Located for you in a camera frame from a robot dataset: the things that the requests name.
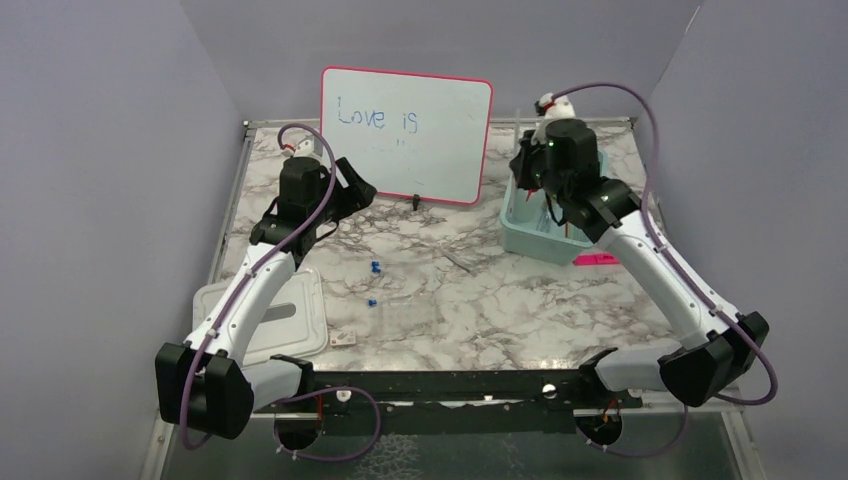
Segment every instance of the white tray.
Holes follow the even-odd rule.
[[[229,282],[207,285],[194,294],[194,328],[209,315]],[[263,363],[272,355],[307,357],[327,347],[327,317],[321,275],[301,268],[271,301],[247,346],[244,366]]]

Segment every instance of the plastic bin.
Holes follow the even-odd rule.
[[[606,175],[606,153],[598,150],[598,158],[601,175]],[[557,218],[562,218],[562,209],[558,205],[554,204],[553,210]],[[528,199],[527,191],[518,190],[512,177],[504,194],[500,219],[503,225],[501,246],[508,252],[567,265],[592,247],[592,242],[582,230],[571,224],[557,226],[550,219],[543,192],[536,192]]]

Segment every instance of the light purple wall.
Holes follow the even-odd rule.
[[[701,0],[182,0],[239,111],[317,117],[330,64],[481,77],[495,116],[540,95],[619,81],[649,95]],[[638,114],[625,94],[581,93],[583,116]]]
[[[137,478],[240,145],[176,0],[0,2],[0,477]]]
[[[844,0],[707,0],[652,95],[673,240],[771,324],[780,391],[746,415],[771,479],[848,467],[846,51]]]

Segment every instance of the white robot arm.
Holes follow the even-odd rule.
[[[367,207],[376,190],[345,158],[335,164],[347,186],[336,178],[331,187],[333,176],[311,140],[288,150],[295,152],[280,172],[280,195],[253,227],[244,261],[221,301],[183,344],[166,343],[156,355],[159,410],[167,422],[232,439],[255,410],[310,388],[309,362],[275,355],[242,368],[247,346],[274,296],[323,238],[318,227]]]
[[[581,371],[599,391],[669,391],[688,406],[700,406],[750,368],[752,345],[762,344],[768,324],[757,312],[741,314],[718,295],[655,233],[658,228],[639,197],[620,180],[600,175],[595,134],[574,118],[567,100],[557,103],[564,98],[547,94],[536,102],[544,132],[524,133],[510,162],[517,186],[543,190],[549,206],[556,202],[562,208],[561,220],[549,208],[556,223],[575,225],[614,255],[677,336],[677,343],[666,347],[606,350]]]

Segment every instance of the white marble surface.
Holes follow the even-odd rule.
[[[641,193],[644,173],[629,126],[593,128],[609,155],[610,176]],[[283,157],[276,133],[257,132],[224,257],[225,279],[277,194]],[[302,136],[294,132],[292,139]],[[472,207],[422,204],[413,212],[409,200],[378,197],[309,253],[304,265],[323,277],[331,336],[351,330],[357,340],[311,357],[317,369],[572,368],[604,347],[671,337],[659,309],[623,267],[562,267],[504,252],[498,215],[512,152],[513,130],[493,128],[481,199]],[[383,275],[371,273],[372,260],[383,263]],[[368,299],[384,308],[369,308]]]

